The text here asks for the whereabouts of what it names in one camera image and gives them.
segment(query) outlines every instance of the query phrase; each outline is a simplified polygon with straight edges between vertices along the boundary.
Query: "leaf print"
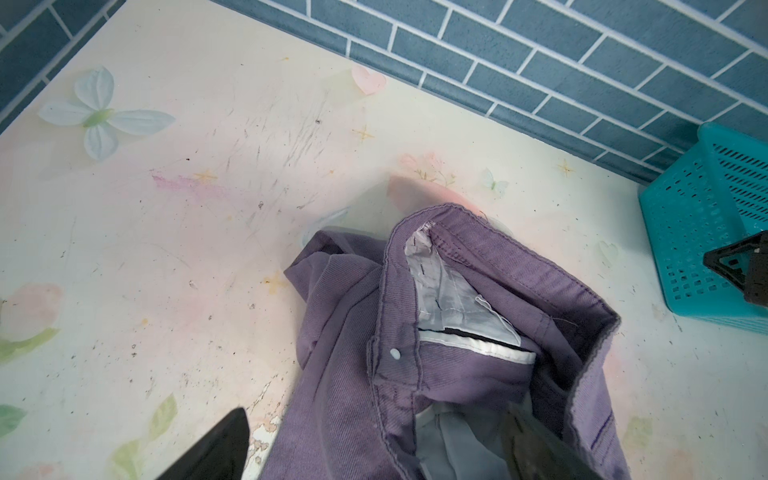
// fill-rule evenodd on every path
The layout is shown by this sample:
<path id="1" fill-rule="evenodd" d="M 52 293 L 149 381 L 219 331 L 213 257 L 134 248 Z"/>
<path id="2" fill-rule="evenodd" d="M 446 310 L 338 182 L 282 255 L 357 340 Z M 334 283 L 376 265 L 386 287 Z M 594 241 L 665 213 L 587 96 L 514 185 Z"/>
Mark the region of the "leaf print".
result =
<path id="1" fill-rule="evenodd" d="M 0 339 L 0 365 L 31 352 L 52 339 L 57 333 L 58 329 L 47 328 L 32 338 L 21 342 L 9 342 L 6 339 Z"/>
<path id="2" fill-rule="evenodd" d="M 173 422 L 178 410 L 176 409 L 176 399 L 174 394 L 171 393 L 163 402 L 157 407 L 152 415 L 152 420 L 149 423 L 149 439 L 155 440 L 160 435 L 163 435 Z"/>
<path id="3" fill-rule="evenodd" d="M 27 415 L 22 409 L 10 405 L 0 405 L 0 438 L 13 432 Z"/>
<path id="4" fill-rule="evenodd" d="M 109 105 L 114 93 L 114 78 L 104 67 L 99 67 L 74 83 L 74 94 L 80 101 L 94 110 L 101 110 Z"/>
<path id="5" fill-rule="evenodd" d="M 141 441 L 131 440 L 117 447 L 110 456 L 110 467 L 119 480 L 138 480 L 141 477 Z"/>
<path id="6" fill-rule="evenodd" d="M 83 144 L 91 158 L 102 161 L 118 149 L 118 136 L 109 125 L 98 124 L 85 131 Z"/>
<path id="7" fill-rule="evenodd" d="M 53 101 L 43 105 L 38 116 L 49 124 L 68 126 L 81 125 L 94 111 L 88 106 L 73 101 Z"/>
<path id="8" fill-rule="evenodd" d="M 176 120 L 169 114 L 154 110 L 119 111 L 107 123 L 131 135 L 152 135 Z"/>

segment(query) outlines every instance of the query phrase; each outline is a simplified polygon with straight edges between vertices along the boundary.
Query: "scratch mark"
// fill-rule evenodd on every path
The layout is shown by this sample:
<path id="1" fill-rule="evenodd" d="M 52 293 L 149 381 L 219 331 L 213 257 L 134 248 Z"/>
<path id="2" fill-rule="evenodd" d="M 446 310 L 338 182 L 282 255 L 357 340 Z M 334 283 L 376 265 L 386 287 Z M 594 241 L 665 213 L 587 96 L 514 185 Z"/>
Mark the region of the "scratch mark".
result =
<path id="1" fill-rule="evenodd" d="M 67 265 L 69 265 L 69 253 L 72 251 L 72 238 L 74 235 L 74 225 L 78 222 L 78 217 L 75 215 L 74 220 L 72 221 L 72 227 L 69 229 L 69 247 L 65 252 L 67 252 L 67 258 L 64 260 L 64 270 L 67 269 Z"/>
<path id="2" fill-rule="evenodd" d="M 307 205 L 311 204 L 313 201 L 315 201 L 315 197 L 317 197 L 317 194 L 314 194 L 310 197 L 310 201 L 306 202 L 304 205 L 299 205 L 296 207 L 297 210 L 301 210 L 302 208 L 306 207 Z"/>
<path id="3" fill-rule="evenodd" d="M 144 399 L 148 399 L 150 395 L 152 395 L 152 390 L 154 389 L 154 377 L 149 377 L 150 385 L 149 390 L 147 390 L 147 395 L 144 397 Z"/>
<path id="4" fill-rule="evenodd" d="M 183 265 L 184 265 L 186 268 L 192 268 L 192 267 L 190 266 L 190 264 L 189 264 L 189 263 L 185 262 L 185 261 L 184 261 L 184 260 L 183 260 L 181 257 L 179 257 L 179 256 L 177 256 L 177 255 L 173 255 L 171 252 L 169 252 L 168 250 L 166 250 L 166 249 L 165 249 L 165 247 L 162 247 L 161 245 L 158 245 L 158 244 L 156 244 L 156 243 L 148 243 L 148 242 L 144 242 L 144 243 L 145 243 L 145 244 L 147 244 L 147 245 L 151 245 L 151 246 L 153 246 L 153 247 L 157 247 L 157 248 L 159 248 L 160 250 L 163 250 L 163 251 L 164 251 L 165 253 L 167 253 L 168 255 L 171 255 L 171 256 L 172 256 L 173 258 L 175 258 L 176 260 L 179 260 L 180 262 L 182 262 L 182 264 L 183 264 Z"/>
<path id="5" fill-rule="evenodd" d="M 299 133 L 296 136 L 296 141 L 291 145 L 291 150 L 283 163 L 283 167 L 289 166 L 291 162 L 293 162 L 293 166 L 295 167 L 299 163 L 299 159 L 314 145 L 314 139 L 319 130 L 319 124 L 315 122 L 315 119 L 323 113 L 325 103 L 326 99 L 324 98 L 317 108 L 317 113 L 304 118 Z M 290 141 L 290 139 L 291 135 L 290 132 L 288 132 L 288 141 Z"/>

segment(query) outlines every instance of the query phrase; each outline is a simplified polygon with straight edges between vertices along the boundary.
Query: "white pocket lining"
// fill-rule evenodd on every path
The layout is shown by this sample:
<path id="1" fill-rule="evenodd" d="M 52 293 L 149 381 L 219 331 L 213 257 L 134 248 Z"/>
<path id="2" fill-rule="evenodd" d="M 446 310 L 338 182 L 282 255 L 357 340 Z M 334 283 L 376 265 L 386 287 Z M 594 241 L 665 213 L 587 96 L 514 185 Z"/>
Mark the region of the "white pocket lining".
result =
<path id="1" fill-rule="evenodd" d="M 511 349 L 506 346 L 498 345 L 497 343 L 484 342 L 483 340 L 452 335 L 451 333 L 419 330 L 419 340 L 422 342 L 439 343 L 440 345 L 471 350 L 472 352 L 481 355 L 492 356 L 497 359 L 521 363 L 523 365 L 533 365 L 536 362 L 536 354 L 533 352 L 522 352 L 521 350 Z"/>

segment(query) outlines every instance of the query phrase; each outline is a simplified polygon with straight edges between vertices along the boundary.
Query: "tile grout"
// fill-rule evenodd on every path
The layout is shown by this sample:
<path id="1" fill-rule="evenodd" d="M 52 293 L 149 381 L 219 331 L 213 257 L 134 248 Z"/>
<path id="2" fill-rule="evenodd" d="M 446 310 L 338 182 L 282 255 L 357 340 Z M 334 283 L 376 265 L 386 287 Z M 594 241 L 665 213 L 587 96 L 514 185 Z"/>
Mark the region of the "tile grout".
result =
<path id="1" fill-rule="evenodd" d="M 53 5 L 54 1 L 55 0 L 44 0 L 42 3 L 39 3 L 38 6 L 33 8 L 31 12 L 14 25 L 13 28 L 8 30 L 6 32 L 7 35 L 0 39 L 0 51 L 14 41 L 16 37 L 18 37 L 18 34 L 22 33 L 32 22 L 37 20 L 43 12 L 48 10 L 48 7 Z"/>
<path id="2" fill-rule="evenodd" d="M 536 115 L 536 114 L 538 113 L 538 111 L 539 111 L 539 110 L 541 110 L 542 108 L 544 108 L 544 106 L 547 104 L 547 102 L 549 101 L 549 99 L 550 99 L 550 98 L 552 98 L 552 96 L 551 96 L 551 95 L 547 95 L 546 97 L 544 97 L 544 100 L 542 100 L 542 101 L 541 101 L 541 102 L 540 102 L 540 103 L 539 103 L 539 104 L 536 106 L 536 108 L 534 108 L 534 109 L 533 109 L 533 111 L 531 112 L 531 114 L 533 114 L 533 115 Z"/>
<path id="3" fill-rule="evenodd" d="M 598 49 L 598 47 L 600 46 L 600 44 L 601 44 L 601 43 L 603 43 L 603 41 L 604 41 L 604 40 L 605 40 L 607 37 L 608 37 L 608 35 L 606 35 L 605 33 L 604 33 L 604 34 L 602 34 L 602 35 L 600 35 L 600 38 L 598 38 L 597 40 L 595 40 L 595 41 L 594 41 L 594 43 L 593 43 L 593 44 L 592 44 L 592 46 L 589 48 L 589 50 L 587 50 L 586 52 L 584 52 L 584 54 L 581 56 L 581 58 L 579 58 L 579 59 L 578 59 L 578 64 L 580 64 L 580 65 L 583 65 L 583 64 L 584 64 L 584 62 L 585 62 L 585 61 L 587 61 L 587 58 L 589 58 L 589 56 L 590 56 L 590 55 L 592 55 L 592 54 L 594 53 L 594 51 Z"/>
<path id="4" fill-rule="evenodd" d="M 580 134 L 580 135 L 586 134 L 586 133 L 587 133 L 589 130 L 591 130 L 591 129 L 592 129 L 592 127 L 594 127 L 595 125 L 599 124 L 601 121 L 603 121 L 603 118 L 602 118 L 602 117 L 597 117 L 597 118 L 595 118 L 595 119 L 592 121 L 592 123 L 590 123 L 589 125 L 587 125 L 587 126 L 584 128 L 584 130 L 580 131 L 578 134 Z"/>
<path id="5" fill-rule="evenodd" d="M 392 51 L 392 46 L 395 44 L 395 35 L 397 35 L 397 25 L 392 24 L 392 31 L 389 33 L 389 42 L 386 46 L 386 50 L 389 52 Z"/>
<path id="6" fill-rule="evenodd" d="M 58 16 L 58 13 L 53 9 L 53 5 L 48 7 L 48 11 L 53 15 L 53 18 L 56 20 L 56 23 L 58 23 L 58 26 L 61 27 L 61 30 L 64 30 L 64 33 L 67 34 L 67 37 L 71 40 L 73 38 L 72 32 L 69 31 L 67 25 L 64 24 L 64 20 L 61 20 L 61 17 Z"/>
<path id="7" fill-rule="evenodd" d="M 732 105 L 730 105 L 727 108 L 724 108 L 720 113 L 717 113 L 713 117 L 710 117 L 710 119 L 707 120 L 707 121 L 714 121 L 716 118 L 722 117 L 723 115 L 725 115 L 729 111 L 733 110 L 734 108 L 738 107 L 739 105 L 741 105 L 741 102 L 740 101 L 735 101 Z"/>
<path id="8" fill-rule="evenodd" d="M 741 4 L 743 4 L 744 2 L 746 2 L 746 0 L 736 0 L 736 1 L 733 3 L 733 5 L 731 5 L 730 7 L 728 7 L 728 8 L 726 9 L 726 11 L 725 11 L 725 12 L 721 13 L 719 17 L 715 18 L 715 21 L 716 21 L 717 23 L 721 23 L 723 20 L 725 20 L 726 18 L 728 18 L 728 15 L 732 14 L 732 13 L 733 13 L 733 12 L 734 12 L 734 11 L 735 11 L 737 8 L 739 8 L 739 7 L 741 6 Z"/>
<path id="9" fill-rule="evenodd" d="M 653 117 L 647 119 L 644 124 L 642 124 L 640 127 L 637 127 L 638 130 L 643 130 L 648 125 L 654 123 L 658 118 L 661 118 L 662 115 L 666 114 L 666 110 L 662 110 L 659 113 L 655 114 Z"/>
<path id="10" fill-rule="evenodd" d="M 467 71 L 467 75 L 465 75 L 465 77 L 464 77 L 464 81 L 462 81 L 462 85 L 466 85 L 467 84 L 467 82 L 469 81 L 469 78 L 475 72 L 475 69 L 477 68 L 477 66 L 478 66 L 478 62 L 477 61 L 473 61 L 472 62 L 472 66 L 469 67 L 469 71 Z"/>
<path id="11" fill-rule="evenodd" d="M 499 12 L 498 17 L 496 18 L 496 22 L 494 22 L 496 25 L 499 25 L 502 23 L 502 20 L 504 20 L 504 17 L 507 16 L 507 12 L 509 12 L 509 7 L 512 6 L 512 2 L 515 0 L 507 0 L 507 2 L 504 3 L 504 7 L 502 8 L 502 11 Z"/>
<path id="12" fill-rule="evenodd" d="M 732 67 L 736 66 L 737 63 L 739 63 L 744 58 L 746 58 L 747 55 L 749 55 L 750 53 L 753 53 L 752 50 L 745 51 L 744 53 L 742 53 L 738 57 L 736 57 L 733 60 L 731 60 L 730 63 L 728 63 L 728 65 L 722 67 L 720 70 L 718 70 L 715 73 L 713 73 L 710 78 L 714 80 L 715 78 L 720 77 L 722 74 L 724 74 L 725 72 L 729 71 Z"/>
<path id="13" fill-rule="evenodd" d="M 437 39 L 442 40 L 442 36 L 445 35 L 445 29 L 448 27 L 448 22 L 451 20 L 451 15 L 453 15 L 453 8 L 449 8 L 448 11 L 445 13 L 445 17 L 442 19 L 442 24 L 440 24 L 440 30 L 437 32 Z"/>

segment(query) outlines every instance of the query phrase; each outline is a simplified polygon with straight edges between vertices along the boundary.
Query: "star print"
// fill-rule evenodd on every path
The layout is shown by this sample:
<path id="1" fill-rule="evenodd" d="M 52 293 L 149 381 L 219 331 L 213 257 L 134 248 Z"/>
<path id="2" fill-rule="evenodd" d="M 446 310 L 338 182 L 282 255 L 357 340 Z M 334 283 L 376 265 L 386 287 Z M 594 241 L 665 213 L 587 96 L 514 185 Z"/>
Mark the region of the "star print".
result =
<path id="1" fill-rule="evenodd" d="M 563 174 L 565 174 L 566 177 L 569 173 L 576 171 L 568 167 L 568 162 L 566 160 L 563 160 L 563 163 L 558 165 L 558 168 L 563 172 Z"/>
<path id="2" fill-rule="evenodd" d="M 367 125 L 362 128 L 362 131 L 354 130 L 354 129 L 352 131 L 355 132 L 356 134 L 360 135 L 360 140 L 361 141 L 365 140 L 366 138 L 375 138 L 373 135 L 368 133 L 368 126 Z"/>
<path id="3" fill-rule="evenodd" d="M 210 170 L 205 170 L 202 174 L 194 174 L 197 181 L 199 181 L 202 184 L 207 184 L 211 180 L 216 180 L 218 177 L 210 172 Z"/>

